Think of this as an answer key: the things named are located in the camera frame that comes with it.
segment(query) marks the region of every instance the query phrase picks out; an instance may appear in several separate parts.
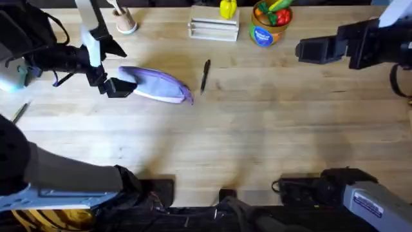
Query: blue can label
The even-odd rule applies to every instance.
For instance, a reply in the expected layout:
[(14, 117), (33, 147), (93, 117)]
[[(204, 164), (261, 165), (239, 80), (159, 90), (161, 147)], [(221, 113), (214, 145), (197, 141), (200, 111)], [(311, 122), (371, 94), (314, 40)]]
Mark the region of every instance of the blue can label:
[(259, 46), (270, 46), (273, 43), (273, 36), (260, 26), (255, 26), (254, 35)]

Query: can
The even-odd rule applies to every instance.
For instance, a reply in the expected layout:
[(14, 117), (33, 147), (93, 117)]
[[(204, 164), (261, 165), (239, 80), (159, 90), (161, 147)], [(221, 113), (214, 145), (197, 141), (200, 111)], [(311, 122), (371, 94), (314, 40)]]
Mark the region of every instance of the can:
[(267, 47), (275, 44), (280, 40), (283, 32), (288, 28), (290, 22), (293, 19), (293, 13), (290, 8), (287, 8), (290, 11), (290, 21), (289, 23), (282, 26), (269, 26), (262, 23), (255, 15), (255, 9), (258, 7), (258, 4), (266, 2), (268, 6), (274, 4), (276, 0), (261, 0), (257, 2), (252, 11), (252, 20), (249, 26), (249, 35), (250, 38), (259, 46)]

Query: wooden table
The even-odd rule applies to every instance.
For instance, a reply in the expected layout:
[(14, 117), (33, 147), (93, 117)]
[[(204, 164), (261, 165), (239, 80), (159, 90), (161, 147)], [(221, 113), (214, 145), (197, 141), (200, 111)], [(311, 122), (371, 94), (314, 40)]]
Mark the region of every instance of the wooden table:
[[(249, 38), (251, 8), (241, 9), (236, 43), (191, 40), (188, 8), (131, 9), (140, 29), (113, 37), (128, 54), (110, 55), (104, 67), (141, 66), (187, 83), (195, 103), (166, 104), (131, 95), (108, 99), (77, 75), (59, 88), (43, 78), (19, 93), (0, 93), (6, 117), (32, 101), (18, 122), (27, 138), (65, 157), (119, 164), (139, 177), (176, 179), (175, 206), (208, 206), (222, 186), (239, 188), (250, 204), (276, 204), (270, 184), (282, 173), (351, 166), (376, 176), (412, 200), (409, 106), (389, 87), (390, 64), (349, 70), (348, 60), (328, 65), (297, 62), (302, 38), (335, 34), (342, 24), (378, 16), (383, 8), (293, 7), (284, 39), (260, 48)], [(47, 10), (79, 45), (77, 10)], [(57, 30), (57, 36), (64, 34)], [(203, 65), (212, 66), (200, 95)]]

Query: red toy vegetable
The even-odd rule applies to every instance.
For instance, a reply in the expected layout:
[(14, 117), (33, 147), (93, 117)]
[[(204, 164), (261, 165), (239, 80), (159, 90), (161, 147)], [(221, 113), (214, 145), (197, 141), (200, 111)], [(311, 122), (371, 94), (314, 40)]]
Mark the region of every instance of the red toy vegetable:
[(282, 26), (290, 22), (290, 12), (287, 9), (278, 10), (275, 12), (277, 15), (276, 26)]

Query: purple pouch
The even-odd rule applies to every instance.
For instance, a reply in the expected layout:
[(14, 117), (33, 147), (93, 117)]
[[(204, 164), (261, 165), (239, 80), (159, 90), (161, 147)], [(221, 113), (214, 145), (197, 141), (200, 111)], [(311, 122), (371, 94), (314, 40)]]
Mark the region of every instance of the purple pouch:
[(172, 75), (149, 68), (121, 66), (118, 68), (119, 79), (137, 83), (134, 93), (158, 101), (181, 103), (187, 99), (193, 104), (193, 97), (188, 87)]

